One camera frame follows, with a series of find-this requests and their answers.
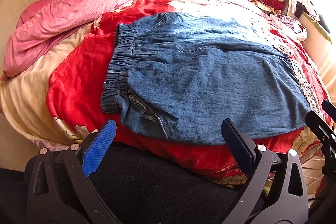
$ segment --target floor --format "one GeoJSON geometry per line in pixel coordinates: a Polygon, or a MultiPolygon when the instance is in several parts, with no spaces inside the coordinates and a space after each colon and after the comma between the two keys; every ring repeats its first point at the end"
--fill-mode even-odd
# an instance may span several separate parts
{"type": "Polygon", "coordinates": [[[0,114],[0,167],[23,171],[39,148],[17,133],[0,114]]]}

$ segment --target blue gripper pad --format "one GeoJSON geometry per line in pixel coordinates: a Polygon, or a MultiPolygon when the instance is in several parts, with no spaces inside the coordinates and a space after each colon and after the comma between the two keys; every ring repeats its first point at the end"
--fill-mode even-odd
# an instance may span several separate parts
{"type": "Polygon", "coordinates": [[[85,151],[83,155],[82,169],[86,177],[88,177],[89,174],[96,172],[107,149],[110,147],[116,136],[116,131],[117,125],[115,121],[109,120],[98,132],[97,137],[85,151]]]}

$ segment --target metal pin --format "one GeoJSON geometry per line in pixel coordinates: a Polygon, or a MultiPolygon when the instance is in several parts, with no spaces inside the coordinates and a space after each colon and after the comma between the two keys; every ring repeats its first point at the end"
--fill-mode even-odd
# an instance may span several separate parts
{"type": "Polygon", "coordinates": [[[46,148],[42,148],[42,149],[40,150],[40,154],[41,154],[41,155],[44,155],[45,153],[47,153],[47,151],[48,151],[48,149],[46,149],[46,148]]]}
{"type": "Polygon", "coordinates": [[[259,151],[266,151],[266,150],[267,150],[267,147],[264,146],[263,144],[259,144],[259,145],[257,146],[257,148],[258,148],[259,151]]]}
{"type": "Polygon", "coordinates": [[[78,150],[78,149],[79,149],[79,144],[78,144],[78,143],[74,143],[74,144],[72,144],[72,145],[70,146],[70,149],[71,149],[71,150],[74,150],[74,151],[78,150]]]}
{"type": "Polygon", "coordinates": [[[294,149],[290,149],[289,153],[294,157],[297,155],[297,152],[294,149]]]}

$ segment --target pink blanket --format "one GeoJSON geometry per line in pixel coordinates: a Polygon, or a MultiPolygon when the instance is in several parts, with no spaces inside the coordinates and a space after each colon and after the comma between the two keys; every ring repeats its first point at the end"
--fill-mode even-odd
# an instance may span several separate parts
{"type": "Polygon", "coordinates": [[[59,42],[50,38],[94,21],[129,1],[51,0],[11,34],[6,46],[4,74],[7,77],[20,74],[59,42]]]}

